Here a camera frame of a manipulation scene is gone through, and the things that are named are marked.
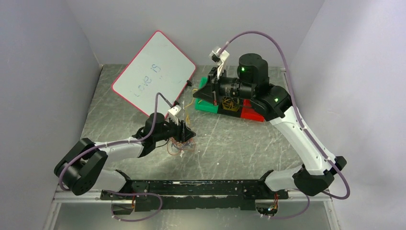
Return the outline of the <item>green plastic bin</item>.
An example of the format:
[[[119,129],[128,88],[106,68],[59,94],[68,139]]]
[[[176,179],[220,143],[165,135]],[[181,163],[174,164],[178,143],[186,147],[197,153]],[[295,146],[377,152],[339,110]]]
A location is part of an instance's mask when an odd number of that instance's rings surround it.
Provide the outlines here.
[[[206,83],[207,83],[207,78],[202,77],[198,89],[201,89]],[[198,111],[209,112],[209,113],[214,113],[214,114],[217,114],[217,112],[218,112],[218,106],[214,106],[212,103],[208,103],[201,99],[195,100],[194,108]]]

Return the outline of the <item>black plastic bin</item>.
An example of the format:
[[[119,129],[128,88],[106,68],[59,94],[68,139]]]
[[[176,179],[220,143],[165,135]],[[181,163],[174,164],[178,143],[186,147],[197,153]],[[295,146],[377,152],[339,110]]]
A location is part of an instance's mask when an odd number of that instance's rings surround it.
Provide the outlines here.
[[[218,114],[240,118],[243,100],[238,98],[223,97],[218,106]]]

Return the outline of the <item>red plastic bin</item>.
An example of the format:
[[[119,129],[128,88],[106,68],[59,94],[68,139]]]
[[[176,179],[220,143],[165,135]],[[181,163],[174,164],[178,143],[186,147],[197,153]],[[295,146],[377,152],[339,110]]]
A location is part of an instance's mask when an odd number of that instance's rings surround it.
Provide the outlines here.
[[[251,107],[250,100],[246,99],[243,101],[240,118],[264,122],[263,116],[255,112],[255,110]]]

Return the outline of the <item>pink framed whiteboard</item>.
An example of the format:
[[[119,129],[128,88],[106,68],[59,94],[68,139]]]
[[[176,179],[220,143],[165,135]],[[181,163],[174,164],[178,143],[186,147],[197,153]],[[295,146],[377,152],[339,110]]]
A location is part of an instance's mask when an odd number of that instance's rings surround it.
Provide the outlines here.
[[[159,92],[174,104],[196,70],[196,65],[161,31],[155,31],[111,88],[140,112],[154,112]]]

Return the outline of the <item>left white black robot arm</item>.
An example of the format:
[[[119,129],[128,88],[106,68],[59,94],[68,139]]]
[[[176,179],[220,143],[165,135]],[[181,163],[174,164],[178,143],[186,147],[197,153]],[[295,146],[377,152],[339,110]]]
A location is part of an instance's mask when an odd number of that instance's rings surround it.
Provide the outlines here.
[[[184,120],[175,116],[166,120],[161,113],[151,114],[144,126],[128,138],[111,142],[80,139],[55,166],[54,174],[62,190],[77,196],[96,188],[113,190],[120,199],[127,199],[133,191],[130,178],[120,170],[107,170],[106,164],[142,158],[162,140],[186,143],[195,136]]]

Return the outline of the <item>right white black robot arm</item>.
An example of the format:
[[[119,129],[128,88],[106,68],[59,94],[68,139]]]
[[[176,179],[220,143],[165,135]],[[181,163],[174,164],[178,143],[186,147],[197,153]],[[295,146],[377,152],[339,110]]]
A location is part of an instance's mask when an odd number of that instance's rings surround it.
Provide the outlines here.
[[[271,198],[282,189],[298,189],[308,196],[326,193],[336,174],[346,165],[342,156],[334,156],[312,137],[290,94],[270,83],[268,63],[260,55],[248,53],[238,60],[237,77],[226,75],[228,54],[210,55],[216,63],[206,84],[194,98],[217,105],[224,98],[249,100],[251,108],[278,129],[295,149],[303,164],[296,168],[273,171],[258,186],[263,198]]]

